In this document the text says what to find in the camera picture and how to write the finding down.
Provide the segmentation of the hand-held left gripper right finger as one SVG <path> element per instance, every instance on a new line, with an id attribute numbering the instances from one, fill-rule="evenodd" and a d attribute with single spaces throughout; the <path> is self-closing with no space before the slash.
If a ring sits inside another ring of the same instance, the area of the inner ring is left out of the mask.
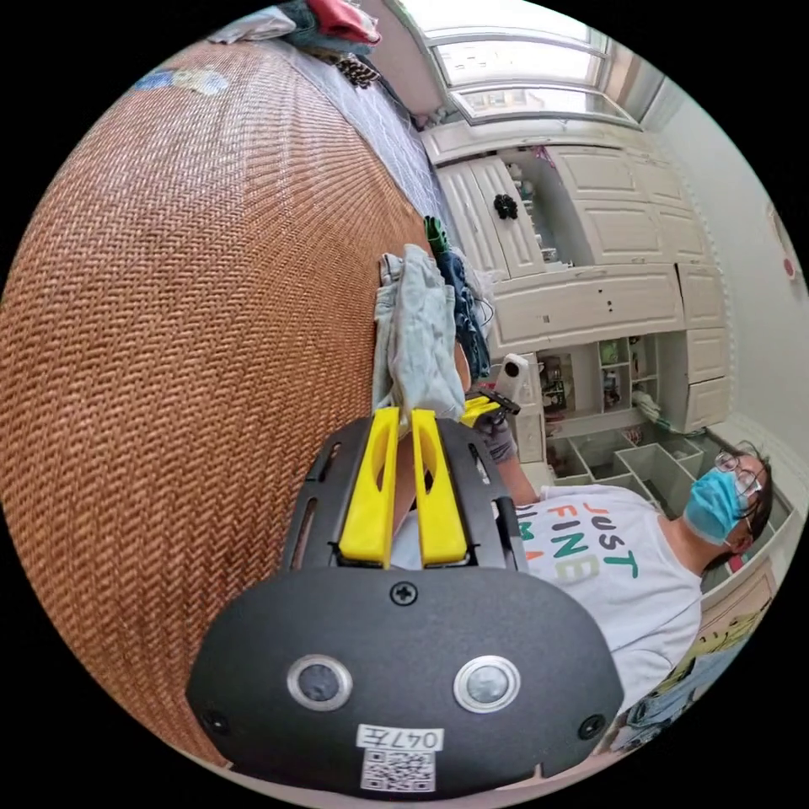
<path id="1" fill-rule="evenodd" d="M 414 410 L 411 432 L 421 563 L 425 567 L 462 563 L 468 545 L 435 413 Z"/>

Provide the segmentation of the person's right hand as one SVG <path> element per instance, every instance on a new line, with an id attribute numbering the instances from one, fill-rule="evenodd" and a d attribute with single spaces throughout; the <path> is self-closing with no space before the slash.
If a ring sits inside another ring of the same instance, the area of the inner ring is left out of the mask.
<path id="1" fill-rule="evenodd" d="M 486 450 L 496 465 L 519 464 L 517 444 L 506 416 L 482 416 L 476 421 L 474 429 L 482 436 Z"/>

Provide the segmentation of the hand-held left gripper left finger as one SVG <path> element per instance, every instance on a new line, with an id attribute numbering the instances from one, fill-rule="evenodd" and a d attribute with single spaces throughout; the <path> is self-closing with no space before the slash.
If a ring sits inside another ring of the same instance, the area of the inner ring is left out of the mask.
<path id="1" fill-rule="evenodd" d="M 397 407 L 376 410 L 370 421 L 338 543 L 347 563 L 390 565 L 399 424 Z"/>

